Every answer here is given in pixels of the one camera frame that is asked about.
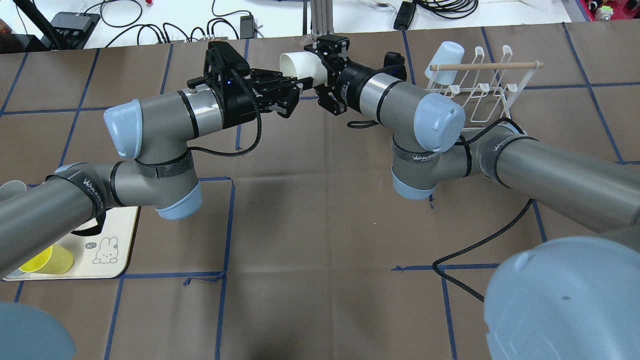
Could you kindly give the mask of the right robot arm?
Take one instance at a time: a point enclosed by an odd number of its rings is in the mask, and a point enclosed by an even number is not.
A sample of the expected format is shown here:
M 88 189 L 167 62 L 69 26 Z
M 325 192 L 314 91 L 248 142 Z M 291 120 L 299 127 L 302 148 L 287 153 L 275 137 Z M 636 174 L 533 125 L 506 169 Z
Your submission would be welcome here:
M 463 107 L 400 78 L 402 59 L 375 70 L 347 56 L 348 38 L 304 46 L 318 103 L 393 132 L 395 191 L 426 199 L 438 183 L 482 174 L 595 232 L 547 241 L 503 261 L 483 302 L 494 360 L 639 358 L 639 173 L 528 136 L 508 117 L 466 129 Z

